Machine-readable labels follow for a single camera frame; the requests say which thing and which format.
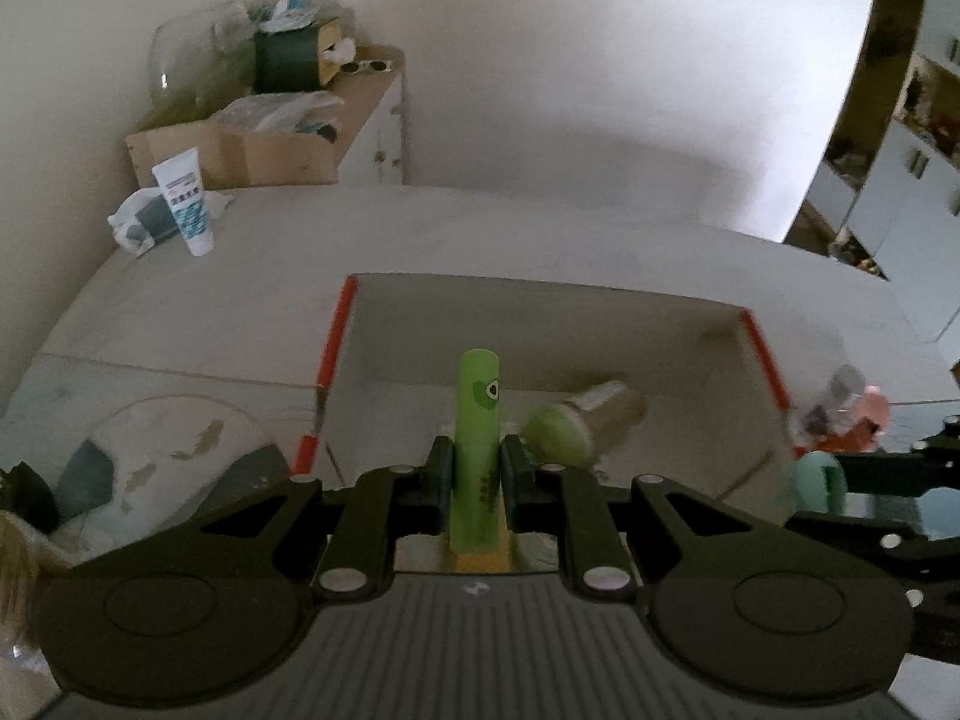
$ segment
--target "white tube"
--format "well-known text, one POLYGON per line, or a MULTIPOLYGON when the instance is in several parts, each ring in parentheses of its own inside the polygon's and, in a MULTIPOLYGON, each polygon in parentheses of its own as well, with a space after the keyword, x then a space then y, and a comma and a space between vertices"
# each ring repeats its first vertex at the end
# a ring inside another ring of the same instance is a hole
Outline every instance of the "white tube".
POLYGON ((213 248, 213 231, 210 229, 210 214, 203 202, 197 150, 191 148, 171 157, 154 167, 152 172, 190 253, 195 257, 203 256, 213 248))

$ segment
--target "white table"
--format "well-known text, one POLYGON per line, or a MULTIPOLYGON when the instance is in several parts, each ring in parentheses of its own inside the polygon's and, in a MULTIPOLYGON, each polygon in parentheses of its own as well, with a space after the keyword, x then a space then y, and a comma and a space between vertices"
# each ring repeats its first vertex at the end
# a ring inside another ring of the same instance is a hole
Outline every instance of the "white table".
MULTIPOLYGON (((846 360, 911 413, 960 391, 889 286, 786 245, 705 227, 649 227, 563 202, 413 187, 239 191, 213 252, 171 241, 116 252, 47 338, 0 432, 7 465, 50 482, 101 419, 157 394, 246 410, 290 458, 344 276, 486 275, 690 295, 754 310, 795 399, 846 360)), ((325 483, 335 477, 318 463, 325 483)))

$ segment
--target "green cylinder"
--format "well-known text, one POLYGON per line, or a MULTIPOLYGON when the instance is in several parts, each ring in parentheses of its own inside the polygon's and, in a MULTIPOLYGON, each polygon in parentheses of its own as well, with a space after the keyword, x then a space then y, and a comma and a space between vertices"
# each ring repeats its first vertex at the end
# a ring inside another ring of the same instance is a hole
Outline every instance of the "green cylinder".
POLYGON ((494 552, 498 546, 499 375, 500 360, 488 349, 460 357, 450 548, 461 555, 494 552))

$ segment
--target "red edge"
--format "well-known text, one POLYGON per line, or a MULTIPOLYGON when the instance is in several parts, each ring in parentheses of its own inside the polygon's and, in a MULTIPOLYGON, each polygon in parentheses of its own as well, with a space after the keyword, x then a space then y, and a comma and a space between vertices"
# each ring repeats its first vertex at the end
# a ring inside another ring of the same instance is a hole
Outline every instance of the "red edge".
POLYGON ((747 328, 747 335, 757 351, 757 357, 760 358, 760 366, 763 368, 763 375, 767 377, 767 384, 770 385, 770 391, 774 394, 776 408, 787 413, 790 410, 790 395, 787 394, 784 380, 779 375, 776 368, 776 361, 770 347, 767 346, 766 338, 760 331, 760 324, 757 324, 757 318, 749 309, 740 312, 740 320, 747 328))
POLYGON ((317 370, 317 429, 313 433, 308 433, 301 438, 299 448, 296 450, 296 459, 290 470, 291 475, 309 474, 313 470, 313 463, 317 455, 317 445, 320 440, 320 423, 323 421, 323 406, 326 402, 326 394, 333 383, 333 374, 337 371, 337 360, 340 357, 340 348, 344 343, 344 335, 347 333, 347 321, 350 318, 350 310, 353 307, 353 299, 356 297, 357 288, 360 286, 360 280, 356 276, 347 276, 343 288, 340 290, 340 298, 337 300, 337 307, 333 312, 333 321, 330 322, 330 332, 326 335, 326 346, 323 348, 323 357, 320 358, 320 368, 317 370))

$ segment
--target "pink object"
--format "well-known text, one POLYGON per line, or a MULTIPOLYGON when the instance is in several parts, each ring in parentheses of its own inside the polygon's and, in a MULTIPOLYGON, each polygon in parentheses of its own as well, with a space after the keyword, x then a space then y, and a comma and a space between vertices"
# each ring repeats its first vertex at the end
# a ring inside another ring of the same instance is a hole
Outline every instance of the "pink object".
POLYGON ((853 403, 853 408, 850 410, 850 421, 853 424, 868 419, 877 425, 877 432, 880 433, 890 426, 891 418, 890 401, 880 393, 880 389, 873 385, 863 389, 863 394, 856 399, 856 403, 853 403))

